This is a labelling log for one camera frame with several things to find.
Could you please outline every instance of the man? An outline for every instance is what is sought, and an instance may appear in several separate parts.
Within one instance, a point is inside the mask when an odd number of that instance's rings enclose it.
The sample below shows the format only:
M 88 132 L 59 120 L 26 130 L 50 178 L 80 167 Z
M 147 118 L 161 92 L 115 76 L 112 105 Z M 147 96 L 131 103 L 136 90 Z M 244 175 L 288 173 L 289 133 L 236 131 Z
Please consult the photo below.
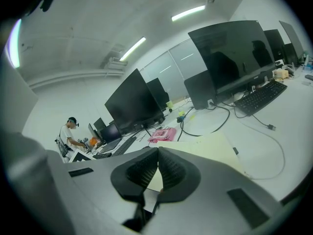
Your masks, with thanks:
M 83 143 L 74 140 L 73 134 L 70 129 L 76 129 L 77 121 L 76 118 L 70 117 L 67 123 L 62 126 L 60 131 L 60 138 L 64 144 L 67 144 L 73 151 L 68 151 L 69 155 L 72 156 L 76 149 L 86 152 L 85 145 Z

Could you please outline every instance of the orange object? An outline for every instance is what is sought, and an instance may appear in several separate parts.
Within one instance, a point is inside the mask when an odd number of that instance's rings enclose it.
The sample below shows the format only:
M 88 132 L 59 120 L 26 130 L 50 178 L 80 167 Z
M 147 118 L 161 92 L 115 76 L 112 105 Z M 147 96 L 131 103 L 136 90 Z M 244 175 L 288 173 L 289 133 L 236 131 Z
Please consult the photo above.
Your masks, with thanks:
M 92 146 L 94 146 L 96 143 L 98 143 L 98 140 L 93 137 L 89 142 Z

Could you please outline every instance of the person's arm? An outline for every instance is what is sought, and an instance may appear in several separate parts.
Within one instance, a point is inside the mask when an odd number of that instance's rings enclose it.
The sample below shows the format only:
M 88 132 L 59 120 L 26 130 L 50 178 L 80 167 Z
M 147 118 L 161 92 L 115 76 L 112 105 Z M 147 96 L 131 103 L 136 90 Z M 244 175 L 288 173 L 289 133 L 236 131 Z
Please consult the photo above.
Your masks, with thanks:
M 79 142 L 75 141 L 75 140 L 72 139 L 72 138 L 67 138 L 67 140 L 68 140 L 71 144 L 73 144 L 73 145 L 85 147 L 85 145 L 84 145 L 83 143 L 79 143 Z

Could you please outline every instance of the pink object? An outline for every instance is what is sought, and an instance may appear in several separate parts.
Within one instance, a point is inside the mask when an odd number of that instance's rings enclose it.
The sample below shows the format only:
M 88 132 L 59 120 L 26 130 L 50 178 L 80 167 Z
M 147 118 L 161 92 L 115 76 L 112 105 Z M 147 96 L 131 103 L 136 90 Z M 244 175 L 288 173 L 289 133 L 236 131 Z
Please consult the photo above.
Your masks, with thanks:
M 157 130 L 152 134 L 148 141 L 151 143 L 157 143 L 158 141 L 173 141 L 175 134 L 175 128 Z

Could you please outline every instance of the yellow object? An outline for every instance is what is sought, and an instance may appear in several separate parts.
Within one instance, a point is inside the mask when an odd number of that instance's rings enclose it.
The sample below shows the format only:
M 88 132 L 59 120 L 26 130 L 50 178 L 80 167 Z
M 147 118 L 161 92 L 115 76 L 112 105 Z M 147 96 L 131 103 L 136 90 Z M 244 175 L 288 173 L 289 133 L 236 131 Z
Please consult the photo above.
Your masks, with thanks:
M 172 101 L 168 101 L 166 103 L 166 105 L 167 105 L 168 108 L 173 108 L 173 106 L 174 106 Z
M 95 139 L 94 137 L 92 137 L 92 139 L 90 139 L 89 142 L 90 142 L 90 144 L 91 144 L 92 146 L 94 146 L 98 141 L 97 141 L 97 139 Z
M 289 77 L 288 70 L 282 70 L 282 69 L 274 70 L 274 75 L 275 75 L 275 78 L 282 78 L 282 79 Z
M 184 111 L 181 111 L 181 112 L 178 112 L 178 116 L 183 116 L 183 115 L 185 115 L 185 112 Z
M 245 175 L 245 171 L 240 164 L 234 149 L 221 131 L 198 137 L 192 142 L 159 141 L 157 144 L 158 146 L 180 150 L 203 158 L 222 162 Z M 162 176 L 159 170 L 156 171 L 147 188 L 156 191 L 160 191 L 163 188 Z

